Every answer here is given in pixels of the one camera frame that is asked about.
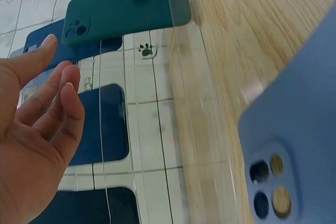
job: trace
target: wood grain surface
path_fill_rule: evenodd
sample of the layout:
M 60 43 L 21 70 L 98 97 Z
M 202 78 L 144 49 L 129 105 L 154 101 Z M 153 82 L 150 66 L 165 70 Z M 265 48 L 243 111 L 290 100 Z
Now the wood grain surface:
M 255 223 L 239 117 L 296 54 L 333 1 L 192 0 L 195 22 L 166 31 L 192 223 Z M 203 37 L 197 35 L 197 24 Z

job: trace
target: phone case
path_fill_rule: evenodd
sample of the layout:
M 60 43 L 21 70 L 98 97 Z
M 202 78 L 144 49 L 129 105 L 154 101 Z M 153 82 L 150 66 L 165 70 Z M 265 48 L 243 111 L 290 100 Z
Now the phone case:
M 335 81 L 336 4 L 291 63 L 240 117 L 246 184 L 257 223 L 336 223 Z M 282 159 L 279 176 L 271 164 L 274 155 Z M 258 182 L 262 176 L 253 178 L 253 174 L 261 163 L 269 176 Z M 290 196 L 286 217 L 273 209 L 278 186 Z
M 67 8 L 62 41 L 74 46 L 185 25 L 190 20 L 188 0 L 72 0 Z
M 30 52 L 37 49 L 42 44 L 47 35 L 55 34 L 58 39 L 58 46 L 54 58 L 47 67 L 47 69 L 51 69 L 55 68 L 60 62 L 64 60 L 69 60 L 75 64 L 81 59 L 96 56 L 100 53 L 117 51 L 122 45 L 122 38 L 116 37 L 102 41 L 101 50 L 100 42 L 88 43 L 78 47 L 69 47 L 61 42 L 63 26 L 64 19 L 31 32 L 26 39 L 23 52 Z
M 48 207 L 30 224 L 139 224 L 137 200 L 125 187 L 90 191 L 58 191 Z
M 101 163 L 99 103 L 101 103 L 101 133 L 104 162 L 125 158 L 129 152 L 125 120 L 124 92 L 117 84 L 79 94 L 85 109 L 83 134 L 69 165 Z

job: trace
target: dark green phone case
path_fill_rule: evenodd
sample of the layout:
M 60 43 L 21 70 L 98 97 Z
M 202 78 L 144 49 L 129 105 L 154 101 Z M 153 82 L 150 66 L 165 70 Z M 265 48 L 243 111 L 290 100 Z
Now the dark green phone case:
M 188 0 L 72 0 L 67 9 L 62 41 L 74 46 L 181 26 L 190 20 Z

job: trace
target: black paw print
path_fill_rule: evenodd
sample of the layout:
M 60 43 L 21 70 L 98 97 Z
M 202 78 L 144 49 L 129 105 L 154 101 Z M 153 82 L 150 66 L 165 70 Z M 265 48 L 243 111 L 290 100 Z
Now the black paw print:
M 141 52 L 142 57 L 147 57 L 148 55 L 153 55 L 153 46 L 146 43 L 144 46 L 140 45 L 139 52 Z

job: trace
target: hand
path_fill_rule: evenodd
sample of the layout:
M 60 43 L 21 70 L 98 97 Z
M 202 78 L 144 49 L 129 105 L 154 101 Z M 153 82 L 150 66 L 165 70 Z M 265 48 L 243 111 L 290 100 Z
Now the hand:
M 26 224 L 47 207 L 81 139 L 80 73 L 69 61 L 16 110 L 20 89 L 47 67 L 56 47 L 49 35 L 37 50 L 0 60 L 0 223 Z

